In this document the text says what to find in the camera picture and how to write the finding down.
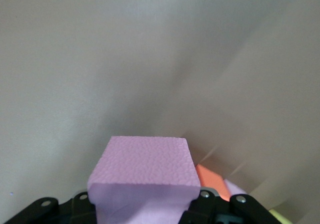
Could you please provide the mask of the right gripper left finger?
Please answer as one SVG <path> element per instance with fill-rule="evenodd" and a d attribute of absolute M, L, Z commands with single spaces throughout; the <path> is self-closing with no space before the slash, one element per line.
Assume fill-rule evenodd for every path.
<path fill-rule="evenodd" d="M 96 209 L 87 192 L 81 192 L 63 204 L 56 198 L 40 198 L 6 221 L 6 224 L 96 223 Z"/>

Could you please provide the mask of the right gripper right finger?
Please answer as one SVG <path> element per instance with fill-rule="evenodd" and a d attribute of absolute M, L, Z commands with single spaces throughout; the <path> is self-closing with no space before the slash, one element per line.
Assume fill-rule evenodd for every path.
<path fill-rule="evenodd" d="M 279 224 L 255 198 L 236 194 L 229 201 L 221 198 L 217 190 L 201 188 L 197 199 L 182 214 L 180 224 Z"/>

